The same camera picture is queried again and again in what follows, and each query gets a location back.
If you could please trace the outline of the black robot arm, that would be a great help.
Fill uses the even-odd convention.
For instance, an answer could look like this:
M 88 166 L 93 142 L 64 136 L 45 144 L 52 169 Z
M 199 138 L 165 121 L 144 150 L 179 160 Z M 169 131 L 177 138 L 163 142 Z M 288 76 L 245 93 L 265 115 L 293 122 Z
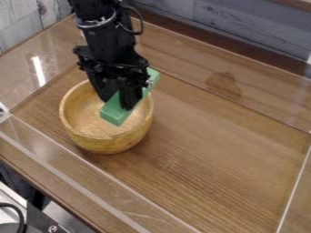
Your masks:
M 144 32 L 137 9 L 125 0 L 69 0 L 75 24 L 87 44 L 76 46 L 79 68 L 100 100 L 107 103 L 115 94 L 119 105 L 131 110 L 148 87 L 148 60 L 136 52 L 136 36 Z

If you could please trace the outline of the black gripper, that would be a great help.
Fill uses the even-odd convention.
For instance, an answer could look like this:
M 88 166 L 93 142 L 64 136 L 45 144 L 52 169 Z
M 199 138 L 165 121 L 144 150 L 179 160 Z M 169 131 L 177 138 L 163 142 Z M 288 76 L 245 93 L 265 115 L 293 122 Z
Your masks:
M 141 100 L 141 88 L 148 87 L 147 59 L 136 52 L 136 35 L 128 17 L 75 19 L 87 44 L 75 48 L 80 68 L 103 102 L 119 89 L 120 106 L 129 111 Z

